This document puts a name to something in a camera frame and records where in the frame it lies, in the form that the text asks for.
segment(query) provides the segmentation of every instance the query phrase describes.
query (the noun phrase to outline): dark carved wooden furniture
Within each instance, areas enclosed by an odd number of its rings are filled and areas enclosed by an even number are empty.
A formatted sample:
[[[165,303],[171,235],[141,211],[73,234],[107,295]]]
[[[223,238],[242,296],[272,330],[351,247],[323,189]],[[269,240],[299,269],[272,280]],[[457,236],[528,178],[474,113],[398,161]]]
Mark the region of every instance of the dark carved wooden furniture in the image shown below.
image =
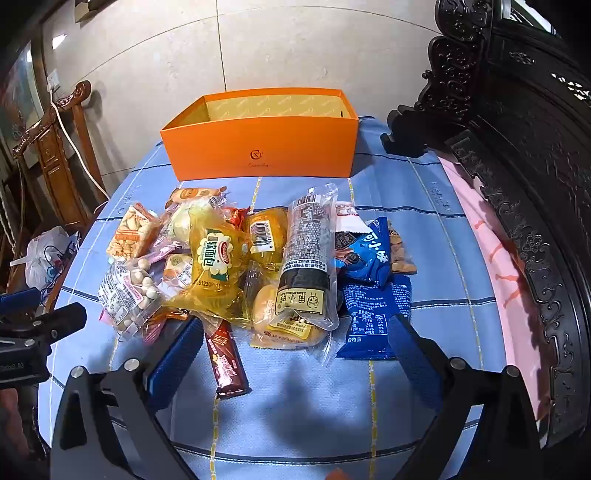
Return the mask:
[[[71,95],[56,100],[55,104],[60,114],[72,113],[74,127],[80,138],[81,153],[91,175],[104,188],[81,105],[90,96],[91,90],[90,82],[84,80],[76,85]],[[50,108],[39,122],[25,132],[19,144],[12,149],[12,154],[17,161],[21,183],[20,229],[14,258],[19,258],[26,253],[27,244],[31,238],[55,226],[45,221],[42,208],[40,208],[40,202],[43,200],[38,198],[35,193],[34,180],[31,178],[24,160],[24,151],[28,147],[34,148],[37,153],[43,179],[59,222],[65,230],[68,233],[79,231],[81,236],[84,236],[95,218],[93,212],[86,211],[80,200],[80,194],[74,184],[72,172],[64,152],[57,114],[53,108]],[[94,185],[92,187],[96,190],[96,197],[99,202],[102,203],[106,200],[100,190],[96,189]],[[35,212],[31,212],[30,209],[28,210],[25,207],[25,195],[32,198]],[[25,217],[35,216],[35,214],[40,219],[38,228],[35,231],[28,232],[25,229]],[[8,291],[18,291],[19,286],[25,286],[22,284],[23,268],[24,266],[20,265],[12,269]]]
[[[391,112],[382,142],[450,151],[482,182],[556,357],[544,450],[549,475],[566,478],[591,445],[591,82],[560,37],[510,13],[510,0],[437,1],[428,84]]]

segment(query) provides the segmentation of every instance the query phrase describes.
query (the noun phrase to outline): wooden chair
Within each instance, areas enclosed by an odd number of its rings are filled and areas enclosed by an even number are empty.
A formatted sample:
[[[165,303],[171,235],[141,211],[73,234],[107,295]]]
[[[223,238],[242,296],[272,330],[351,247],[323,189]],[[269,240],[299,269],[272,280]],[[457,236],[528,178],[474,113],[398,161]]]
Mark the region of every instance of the wooden chair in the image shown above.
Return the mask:
[[[82,102],[90,96],[91,91],[92,87],[90,82],[84,80],[76,85],[72,94],[58,99],[54,103],[60,114],[65,112],[72,113],[74,127],[76,128],[82,146],[81,153],[84,156],[88,170],[96,182],[104,189],[105,187],[100,176],[95,152],[92,148],[92,143],[90,142],[90,135],[88,133],[81,105]],[[24,152],[29,146],[34,148],[37,153],[51,201],[57,213],[59,222],[66,232],[73,233],[79,231],[83,238],[97,215],[93,212],[87,212],[80,200],[80,194],[74,184],[72,172],[70,171],[66,153],[64,152],[57,114],[53,107],[50,107],[41,120],[29,128],[22,136],[18,145],[12,149],[12,155],[17,161],[21,184],[20,227],[18,238],[16,239],[15,259],[25,255],[28,241],[31,238],[34,238],[40,233],[55,226],[50,225],[47,219],[44,218],[42,209],[40,208],[40,202],[42,202],[42,200],[39,199],[35,193],[35,180],[31,178],[28,167],[25,163]],[[106,200],[104,194],[97,189],[94,184],[92,187],[96,190],[98,202],[104,202]],[[32,203],[36,210],[35,213],[41,219],[38,228],[36,228],[34,232],[27,232],[27,229],[25,228],[25,217],[27,215],[25,197],[27,195],[32,199]],[[57,296],[57,292],[61,287],[61,282],[63,282],[65,273],[66,272],[60,276],[62,277],[61,281],[56,283],[56,286],[53,289],[56,291],[53,300],[55,300],[55,297]],[[13,267],[7,291],[18,291],[24,286],[24,265]]]

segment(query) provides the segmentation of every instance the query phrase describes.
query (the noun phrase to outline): blue gripper pad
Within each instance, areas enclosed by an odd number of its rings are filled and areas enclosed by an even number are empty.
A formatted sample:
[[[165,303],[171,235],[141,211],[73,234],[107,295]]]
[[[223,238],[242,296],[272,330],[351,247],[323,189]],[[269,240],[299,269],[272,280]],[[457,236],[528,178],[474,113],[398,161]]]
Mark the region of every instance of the blue gripper pad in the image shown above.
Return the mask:
[[[407,319],[394,315],[388,321],[388,342],[400,362],[413,390],[429,408],[439,412],[443,406],[443,378],[421,348],[421,341]]]
[[[41,303],[41,292],[36,288],[0,296],[0,316],[21,310],[36,309]]]
[[[170,405],[197,353],[203,346],[203,324],[194,317],[177,336],[150,375],[146,392],[149,411],[156,413]]]

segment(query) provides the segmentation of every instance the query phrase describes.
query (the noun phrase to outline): screw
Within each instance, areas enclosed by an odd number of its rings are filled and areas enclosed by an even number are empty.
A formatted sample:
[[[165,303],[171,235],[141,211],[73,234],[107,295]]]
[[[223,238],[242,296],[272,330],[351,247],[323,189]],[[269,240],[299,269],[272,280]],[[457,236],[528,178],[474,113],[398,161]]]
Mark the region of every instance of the screw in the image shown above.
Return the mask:
[[[70,372],[70,375],[73,378],[78,378],[79,376],[81,376],[84,373],[84,367],[74,367],[72,369],[72,371]]]
[[[456,370],[464,370],[466,368],[466,362],[458,356],[452,358],[449,361],[449,364],[452,366],[452,368],[455,368]]]
[[[508,365],[507,366],[507,374],[510,377],[517,378],[519,376],[519,369],[517,367],[515,367],[514,365]]]
[[[124,363],[123,367],[128,372],[132,372],[139,367],[139,360],[137,358],[130,358]]]

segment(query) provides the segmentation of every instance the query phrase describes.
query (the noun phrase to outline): power outlet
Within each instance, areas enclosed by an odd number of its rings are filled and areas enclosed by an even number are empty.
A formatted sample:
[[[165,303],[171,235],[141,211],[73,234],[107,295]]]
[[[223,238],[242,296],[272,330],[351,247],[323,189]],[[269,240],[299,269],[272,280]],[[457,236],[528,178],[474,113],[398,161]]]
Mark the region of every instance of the power outlet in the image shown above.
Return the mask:
[[[51,87],[51,90],[55,92],[60,87],[60,79],[57,76],[57,70],[53,70],[47,76],[47,84]]]

